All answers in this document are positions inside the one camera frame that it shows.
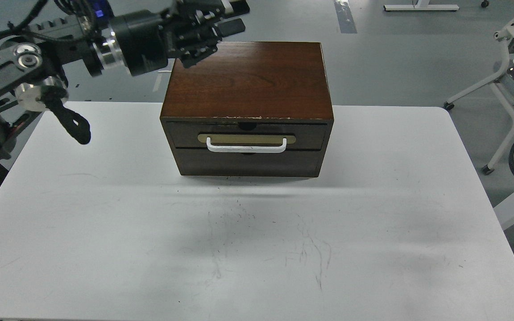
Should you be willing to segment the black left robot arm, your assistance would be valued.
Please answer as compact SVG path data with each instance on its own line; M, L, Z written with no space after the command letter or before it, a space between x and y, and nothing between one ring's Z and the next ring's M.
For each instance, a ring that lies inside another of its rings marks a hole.
M34 24L46 5L35 3L19 24L0 31L0 160L10 159L17 136L39 114L50 111L66 132L88 144L88 121L65 107L69 99L64 65L83 61L96 77L124 66L132 76L178 59L186 68L217 52L223 38L245 31L245 0L174 0L160 12L115 16L106 0L57 0L63 18Z

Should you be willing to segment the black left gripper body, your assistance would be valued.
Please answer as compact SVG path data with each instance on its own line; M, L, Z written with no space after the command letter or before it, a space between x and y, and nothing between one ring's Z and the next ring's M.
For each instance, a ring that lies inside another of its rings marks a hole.
M122 54L128 72L133 76L162 69L169 59L189 63L192 49L187 49L186 34L199 23L167 11L140 10L109 21L110 34Z

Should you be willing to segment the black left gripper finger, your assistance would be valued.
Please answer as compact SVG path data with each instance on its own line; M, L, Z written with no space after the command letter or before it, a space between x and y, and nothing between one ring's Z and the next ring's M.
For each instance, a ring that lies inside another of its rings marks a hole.
M245 31L241 19L222 21L216 24L203 24L181 34L181 63L184 68L197 65L200 61L217 52L217 44L223 38Z
M246 0L186 0L186 13L199 21L225 20L249 12Z

